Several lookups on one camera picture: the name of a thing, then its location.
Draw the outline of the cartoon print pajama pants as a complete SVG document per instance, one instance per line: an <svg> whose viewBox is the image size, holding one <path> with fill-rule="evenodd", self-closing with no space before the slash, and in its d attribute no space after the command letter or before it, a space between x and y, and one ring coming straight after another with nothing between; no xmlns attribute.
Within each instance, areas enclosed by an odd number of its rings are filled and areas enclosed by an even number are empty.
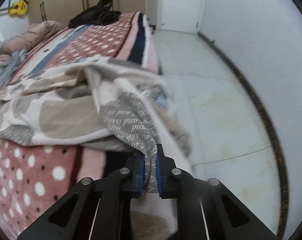
<svg viewBox="0 0 302 240"><path fill-rule="evenodd" d="M158 193L157 145L182 158L163 78L137 64L94 56L16 80L0 90L0 138L22 146L83 145L145 156L144 189Z"/></svg>

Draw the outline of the black clothing pile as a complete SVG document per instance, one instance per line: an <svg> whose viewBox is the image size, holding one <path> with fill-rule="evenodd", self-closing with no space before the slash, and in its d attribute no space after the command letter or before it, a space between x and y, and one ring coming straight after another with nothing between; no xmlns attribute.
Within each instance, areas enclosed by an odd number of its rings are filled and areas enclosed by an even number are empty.
<svg viewBox="0 0 302 240"><path fill-rule="evenodd" d="M99 2L78 14L70 20L68 27L76 28L80 25L109 25L120 19L121 12L112 10L113 0L99 0Z"/></svg>

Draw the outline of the striped dotted fleece bed blanket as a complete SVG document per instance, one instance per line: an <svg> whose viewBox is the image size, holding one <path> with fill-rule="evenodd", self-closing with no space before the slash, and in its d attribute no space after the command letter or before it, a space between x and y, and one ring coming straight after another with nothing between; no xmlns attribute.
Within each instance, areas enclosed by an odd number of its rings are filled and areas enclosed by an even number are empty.
<svg viewBox="0 0 302 240"><path fill-rule="evenodd" d="M62 28L33 24L0 44L0 230L17 239L84 177L100 179L126 153L142 153L134 239L177 229L156 185L156 149L187 165L188 135L174 119L148 18Z"/></svg>

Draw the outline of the grey blue shirt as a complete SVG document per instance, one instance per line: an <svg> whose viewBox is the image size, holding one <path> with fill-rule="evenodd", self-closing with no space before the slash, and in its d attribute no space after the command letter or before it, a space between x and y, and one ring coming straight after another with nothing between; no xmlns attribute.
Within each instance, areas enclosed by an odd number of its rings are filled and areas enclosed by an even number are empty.
<svg viewBox="0 0 302 240"><path fill-rule="evenodd" d="M8 62L0 64L0 88L5 85L9 78L19 70L21 64L24 62L27 56L27 50L14 51L11 59Z"/></svg>

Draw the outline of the pink striped duvet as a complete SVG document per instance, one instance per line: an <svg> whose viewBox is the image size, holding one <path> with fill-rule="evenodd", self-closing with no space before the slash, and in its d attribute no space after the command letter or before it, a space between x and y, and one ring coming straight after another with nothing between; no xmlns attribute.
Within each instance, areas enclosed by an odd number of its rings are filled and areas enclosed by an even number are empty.
<svg viewBox="0 0 302 240"><path fill-rule="evenodd" d="M23 33L0 42L0 70L5 70L12 63L20 64L29 51L60 30L60 23L44 21L34 23Z"/></svg>

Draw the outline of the white door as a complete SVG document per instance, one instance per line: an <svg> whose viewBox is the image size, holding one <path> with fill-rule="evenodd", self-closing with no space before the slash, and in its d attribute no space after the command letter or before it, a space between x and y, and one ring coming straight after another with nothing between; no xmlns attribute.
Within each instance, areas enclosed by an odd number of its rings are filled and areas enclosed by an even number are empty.
<svg viewBox="0 0 302 240"><path fill-rule="evenodd" d="M161 0L159 29L196 33L202 5L203 0Z"/></svg>

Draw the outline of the yellow ukulele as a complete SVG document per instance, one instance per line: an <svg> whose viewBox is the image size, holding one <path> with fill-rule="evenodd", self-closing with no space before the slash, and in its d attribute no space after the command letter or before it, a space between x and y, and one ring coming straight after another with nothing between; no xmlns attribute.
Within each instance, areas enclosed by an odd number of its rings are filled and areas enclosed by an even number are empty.
<svg viewBox="0 0 302 240"><path fill-rule="evenodd" d="M9 6L5 8L1 8L0 12L7 12L7 14L11 17L13 16L24 16L28 11L29 2L27 0L18 0L11 4L11 0L9 0Z"/></svg>

